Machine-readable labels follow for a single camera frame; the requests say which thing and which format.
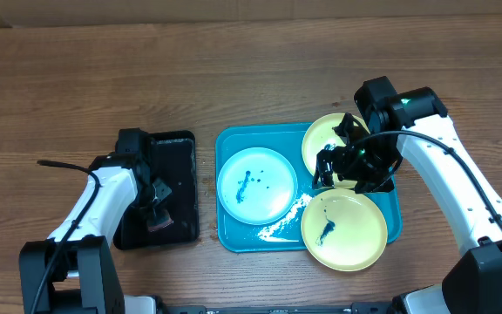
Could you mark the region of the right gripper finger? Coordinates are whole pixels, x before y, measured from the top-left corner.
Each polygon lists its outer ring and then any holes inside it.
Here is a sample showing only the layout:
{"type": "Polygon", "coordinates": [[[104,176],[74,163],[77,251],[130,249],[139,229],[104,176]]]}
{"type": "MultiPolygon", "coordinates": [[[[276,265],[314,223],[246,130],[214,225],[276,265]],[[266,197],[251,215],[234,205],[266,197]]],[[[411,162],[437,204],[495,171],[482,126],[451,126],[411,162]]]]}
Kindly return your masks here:
{"type": "Polygon", "coordinates": [[[323,149],[316,155],[312,188],[322,189],[334,187],[333,173],[331,151],[323,149]]]}
{"type": "Polygon", "coordinates": [[[364,137],[364,127],[361,121],[351,113],[345,113],[342,121],[333,127],[333,131],[344,144],[353,143],[364,137]]]}

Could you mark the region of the pink green sponge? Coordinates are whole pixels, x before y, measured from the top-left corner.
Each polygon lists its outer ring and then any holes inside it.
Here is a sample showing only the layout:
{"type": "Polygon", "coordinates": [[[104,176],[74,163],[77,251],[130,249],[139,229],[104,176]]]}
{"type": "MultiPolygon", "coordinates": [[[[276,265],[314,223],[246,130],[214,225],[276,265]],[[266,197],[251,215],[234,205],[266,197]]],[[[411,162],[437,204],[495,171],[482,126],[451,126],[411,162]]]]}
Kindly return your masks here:
{"type": "Polygon", "coordinates": [[[173,223],[167,210],[153,211],[146,218],[146,226],[149,232],[155,232],[164,229],[173,223]]]}

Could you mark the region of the light blue plate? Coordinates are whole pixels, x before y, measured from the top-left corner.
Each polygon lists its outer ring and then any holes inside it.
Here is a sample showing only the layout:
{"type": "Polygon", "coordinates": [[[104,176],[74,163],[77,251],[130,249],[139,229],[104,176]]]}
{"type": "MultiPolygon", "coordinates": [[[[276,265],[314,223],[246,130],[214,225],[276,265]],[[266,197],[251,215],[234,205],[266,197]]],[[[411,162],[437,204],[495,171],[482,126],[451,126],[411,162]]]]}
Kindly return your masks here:
{"type": "Polygon", "coordinates": [[[222,207],[237,221],[265,225],[285,216],[297,195],[297,175],[275,150],[250,147],[231,156],[217,175],[222,207]]]}

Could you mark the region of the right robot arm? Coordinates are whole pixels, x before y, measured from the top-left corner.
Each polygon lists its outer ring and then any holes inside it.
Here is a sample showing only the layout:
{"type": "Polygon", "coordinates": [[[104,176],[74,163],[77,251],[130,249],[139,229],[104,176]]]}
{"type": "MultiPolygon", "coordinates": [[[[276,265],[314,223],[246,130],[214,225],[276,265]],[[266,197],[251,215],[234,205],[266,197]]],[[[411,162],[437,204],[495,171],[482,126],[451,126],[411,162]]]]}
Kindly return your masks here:
{"type": "Polygon", "coordinates": [[[359,193],[389,192],[407,160],[449,223],[460,260],[442,283],[376,306],[382,313],[502,313],[502,199],[458,138],[444,103],[429,87],[399,93],[385,76],[354,95],[367,124],[344,115],[334,132],[341,147],[316,155],[312,186],[355,182],[359,193]]]}

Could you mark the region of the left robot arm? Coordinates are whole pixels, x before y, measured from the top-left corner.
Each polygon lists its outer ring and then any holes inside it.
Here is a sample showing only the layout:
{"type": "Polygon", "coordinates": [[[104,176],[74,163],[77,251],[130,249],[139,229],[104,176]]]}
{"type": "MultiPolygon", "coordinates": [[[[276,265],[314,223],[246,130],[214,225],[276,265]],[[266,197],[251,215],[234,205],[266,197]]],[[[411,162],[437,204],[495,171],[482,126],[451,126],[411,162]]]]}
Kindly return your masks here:
{"type": "Polygon", "coordinates": [[[19,254],[27,313],[147,313],[167,311],[157,296],[129,296],[120,286],[110,244],[124,213],[148,217],[157,201],[152,170],[154,137],[122,129],[114,152],[84,168],[83,194],[43,241],[19,254]]]}

